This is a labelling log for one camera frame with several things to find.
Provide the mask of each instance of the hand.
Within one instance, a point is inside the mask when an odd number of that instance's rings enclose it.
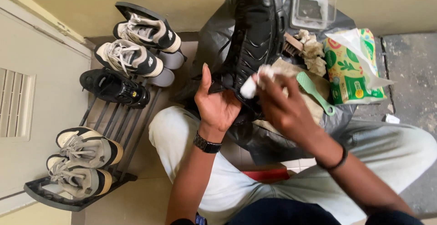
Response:
[[[211,86],[211,72],[208,65],[203,65],[202,81],[194,96],[194,101],[199,109],[201,131],[218,131],[223,135],[231,127],[241,110],[241,102],[235,98],[231,90],[220,93],[208,94]]]
[[[257,92],[267,121],[283,136],[293,140],[308,152],[326,134],[313,120],[305,101],[302,99],[296,78],[276,75],[275,79],[288,90],[288,97],[282,87],[261,74],[265,90],[258,87]]]

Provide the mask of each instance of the black bracelet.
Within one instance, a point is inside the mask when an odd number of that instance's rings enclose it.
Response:
[[[346,162],[347,154],[349,153],[349,151],[343,145],[341,145],[341,147],[343,148],[343,155],[341,157],[340,162],[338,162],[338,164],[336,166],[328,168],[328,167],[322,165],[321,163],[319,163],[319,161],[317,161],[317,160],[315,160],[315,162],[317,163],[318,166],[320,166],[322,169],[325,169],[327,171],[337,169],[338,167],[342,166]]]

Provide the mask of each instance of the black wristwatch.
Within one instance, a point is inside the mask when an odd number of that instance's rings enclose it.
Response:
[[[198,132],[196,132],[196,136],[194,136],[193,143],[205,153],[217,153],[221,148],[221,143],[209,142],[200,137]]]

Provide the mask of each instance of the white door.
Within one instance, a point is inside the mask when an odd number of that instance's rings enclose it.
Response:
[[[90,58],[0,11],[0,198],[47,175],[56,135],[79,125]]]

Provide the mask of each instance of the floor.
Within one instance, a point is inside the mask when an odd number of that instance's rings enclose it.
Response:
[[[382,77],[397,83],[386,89],[387,100],[373,105],[359,106],[355,116],[362,119],[381,121],[386,113],[394,114],[402,123],[412,124],[431,132],[436,137],[437,94],[432,93],[437,80],[433,71],[437,71],[433,58],[437,56],[434,47],[437,34],[395,35],[382,38],[384,45],[377,44],[377,62]],[[194,59],[197,42],[182,43],[182,51],[188,57],[184,66],[174,71],[176,81],[170,88],[162,91],[152,117],[160,110],[173,105],[168,98],[177,91],[188,74]],[[92,68],[98,68],[96,60]],[[90,113],[88,125],[94,126],[104,103],[99,101]],[[102,121],[99,130],[105,127],[109,118]],[[138,137],[138,129],[132,139]],[[225,142],[221,153],[239,169],[254,166],[248,151],[232,142]],[[315,164],[314,159],[301,159],[283,162],[289,170],[300,172]],[[85,224],[163,224],[166,216],[167,202],[170,195],[169,181],[156,153],[148,140],[148,132],[142,134],[138,149],[128,168],[130,173],[139,177],[108,194],[95,204],[85,209]],[[437,184],[437,165],[434,164],[418,181],[402,193],[402,197],[418,214],[437,212],[433,188]]]

